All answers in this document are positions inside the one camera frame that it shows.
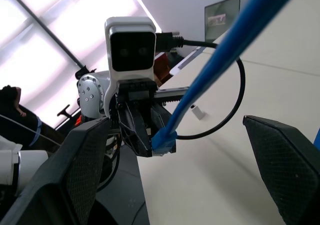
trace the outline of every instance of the white cable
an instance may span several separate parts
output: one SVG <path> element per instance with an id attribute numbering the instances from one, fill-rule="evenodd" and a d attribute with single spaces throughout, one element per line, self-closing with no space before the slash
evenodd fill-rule
<path id="1" fill-rule="evenodd" d="M 7 120 L 9 120 L 9 121 L 11 121 L 11 122 L 13 122 L 13 123 L 15 123 L 15 124 L 18 124 L 20 127 L 23 127 L 24 129 L 27 129 L 27 130 L 29 130 L 30 132 L 33 132 L 34 134 L 36 134 L 36 133 L 37 133 L 36 131 L 34 131 L 34 130 L 32 130 L 32 129 L 30 129 L 30 128 L 28 128 L 28 127 L 24 126 L 24 125 L 22 125 L 21 123 L 19 123 L 19 122 L 15 121 L 15 120 L 12 120 L 12 119 L 11 119 L 11 118 L 9 118 L 9 117 L 6 117 L 6 116 L 4 116 L 4 115 L 2 115 L 2 114 L 0 114 L 0 117 L 2 117 L 2 118 L 4 118 L 4 119 L 7 119 Z M 57 143 L 57 142 L 53 141 L 52 139 L 50 139 L 50 138 L 48 138 L 48 137 L 46 137 L 46 136 L 44 136 L 44 135 L 42 135 L 42 134 L 39 134 L 39 136 L 41 136 L 41 137 L 43 137 L 43 138 L 45 138 L 45 139 L 49 140 L 50 142 L 52 142 L 52 143 L 54 143 L 54 144 L 58 145 L 59 147 L 61 146 L 61 144 L 59 144 L 59 143 Z"/>

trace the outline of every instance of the wall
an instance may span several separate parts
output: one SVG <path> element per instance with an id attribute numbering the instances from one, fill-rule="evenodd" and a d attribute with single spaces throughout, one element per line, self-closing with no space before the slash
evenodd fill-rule
<path id="1" fill-rule="evenodd" d="M 205 6 L 223 0 L 142 0 L 164 32 L 179 31 L 189 40 L 205 40 Z M 247 0 L 241 0 L 241 8 Z M 183 49 L 186 55 L 190 49 Z"/>

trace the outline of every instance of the cable connector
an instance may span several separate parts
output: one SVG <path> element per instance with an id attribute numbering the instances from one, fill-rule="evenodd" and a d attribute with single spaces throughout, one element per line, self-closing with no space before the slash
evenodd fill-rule
<path id="1" fill-rule="evenodd" d="M 172 148 L 176 145 L 177 132 L 166 135 L 166 128 L 161 128 L 151 139 L 152 156 L 163 156 L 171 152 Z"/>
<path id="2" fill-rule="evenodd" d="M 170 52 L 174 48 L 182 48 L 184 46 L 184 38 L 182 36 L 174 36 L 173 32 L 156 33 L 156 52 Z"/>

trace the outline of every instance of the blue ethernet cable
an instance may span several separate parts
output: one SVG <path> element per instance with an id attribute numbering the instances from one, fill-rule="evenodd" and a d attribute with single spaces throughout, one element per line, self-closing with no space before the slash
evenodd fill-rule
<path id="1" fill-rule="evenodd" d="M 230 67 L 289 0 L 249 0 L 213 56 L 195 78 L 166 127 L 152 138 L 152 151 L 163 155 L 174 145 L 175 131 L 188 108 Z"/>

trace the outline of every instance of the monitor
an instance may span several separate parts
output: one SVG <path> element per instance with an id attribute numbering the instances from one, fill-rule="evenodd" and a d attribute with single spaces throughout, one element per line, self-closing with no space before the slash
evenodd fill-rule
<path id="1" fill-rule="evenodd" d="M 240 0 L 224 0 L 204 8 L 205 41 L 212 43 L 224 34 L 240 11 Z"/>

